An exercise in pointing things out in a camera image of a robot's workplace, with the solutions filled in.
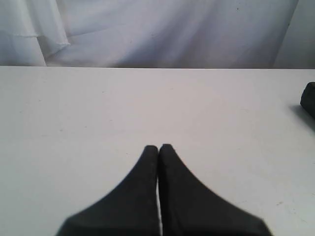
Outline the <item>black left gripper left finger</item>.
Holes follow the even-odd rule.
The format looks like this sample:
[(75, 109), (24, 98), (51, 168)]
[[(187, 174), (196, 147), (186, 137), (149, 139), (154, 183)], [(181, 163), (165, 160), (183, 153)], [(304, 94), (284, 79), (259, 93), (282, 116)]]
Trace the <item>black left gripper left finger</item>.
[(67, 218), (60, 236), (158, 236), (158, 148), (145, 146), (128, 175), (109, 194)]

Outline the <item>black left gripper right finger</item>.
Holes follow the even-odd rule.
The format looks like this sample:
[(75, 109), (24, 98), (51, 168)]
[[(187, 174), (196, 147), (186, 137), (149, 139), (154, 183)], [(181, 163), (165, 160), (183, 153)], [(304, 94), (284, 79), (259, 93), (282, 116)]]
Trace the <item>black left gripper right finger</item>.
[(170, 144), (158, 156), (158, 191), (165, 236), (270, 236), (260, 218), (224, 200), (186, 167)]

